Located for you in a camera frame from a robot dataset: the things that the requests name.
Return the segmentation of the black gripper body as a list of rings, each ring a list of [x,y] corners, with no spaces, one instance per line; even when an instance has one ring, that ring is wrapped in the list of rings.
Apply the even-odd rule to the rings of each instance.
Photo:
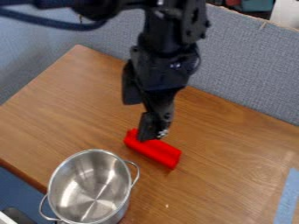
[[[129,55],[121,77],[123,103],[143,104],[144,116],[172,117],[173,98],[202,63],[198,45],[186,45],[173,52],[133,45]]]

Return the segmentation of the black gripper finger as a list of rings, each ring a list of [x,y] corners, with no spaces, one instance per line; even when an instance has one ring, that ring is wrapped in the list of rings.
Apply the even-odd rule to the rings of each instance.
[[[160,126],[155,113],[144,112],[139,122],[136,139],[140,142],[155,140],[159,138],[159,131]]]
[[[173,114],[171,112],[167,112],[163,115],[161,125],[157,132],[157,138],[161,139],[165,137],[169,133],[169,127],[173,121]]]

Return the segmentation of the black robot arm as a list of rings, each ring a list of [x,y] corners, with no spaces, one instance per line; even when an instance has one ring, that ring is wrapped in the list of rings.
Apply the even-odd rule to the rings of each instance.
[[[121,11],[144,12],[144,28],[123,70],[121,99],[125,105],[144,106],[136,139],[163,138],[173,122],[173,98],[202,64],[198,41],[211,27],[206,0],[32,0],[32,4],[39,9],[71,8],[101,23]]]

